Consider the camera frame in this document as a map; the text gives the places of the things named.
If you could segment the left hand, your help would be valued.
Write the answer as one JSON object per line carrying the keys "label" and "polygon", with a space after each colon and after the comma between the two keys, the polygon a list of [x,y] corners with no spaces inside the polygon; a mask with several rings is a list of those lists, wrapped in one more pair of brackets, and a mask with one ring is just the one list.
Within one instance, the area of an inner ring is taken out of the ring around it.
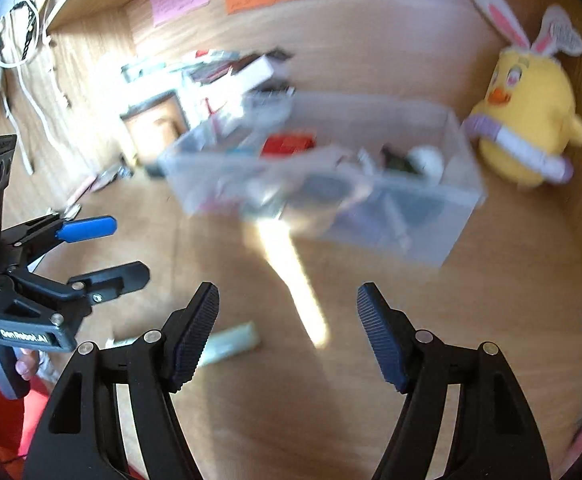
{"label": "left hand", "polygon": [[18,349],[16,355],[18,360],[14,368],[24,380],[30,380],[37,374],[38,367],[40,367],[40,352],[31,349]]}

